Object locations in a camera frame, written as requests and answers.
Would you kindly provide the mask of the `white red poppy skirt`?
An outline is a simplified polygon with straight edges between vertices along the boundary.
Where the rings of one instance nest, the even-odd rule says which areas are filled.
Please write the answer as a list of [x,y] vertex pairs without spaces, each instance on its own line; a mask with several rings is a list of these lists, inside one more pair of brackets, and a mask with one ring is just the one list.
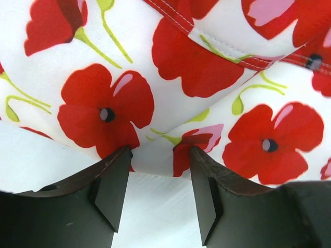
[[1,1],[1,120],[133,172],[330,180],[330,1]]

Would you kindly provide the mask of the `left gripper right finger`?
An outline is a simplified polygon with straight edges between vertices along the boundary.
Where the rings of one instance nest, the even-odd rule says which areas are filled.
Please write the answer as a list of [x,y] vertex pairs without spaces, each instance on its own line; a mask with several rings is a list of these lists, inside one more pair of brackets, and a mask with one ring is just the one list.
[[330,247],[330,182],[269,188],[229,170],[199,147],[190,172],[206,247]]

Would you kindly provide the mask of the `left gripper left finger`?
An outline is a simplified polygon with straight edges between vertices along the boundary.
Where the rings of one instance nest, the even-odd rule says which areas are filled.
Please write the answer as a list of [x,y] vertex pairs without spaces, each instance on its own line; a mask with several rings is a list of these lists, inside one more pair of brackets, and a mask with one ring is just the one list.
[[1,247],[111,247],[131,158],[123,147],[37,192],[1,192]]

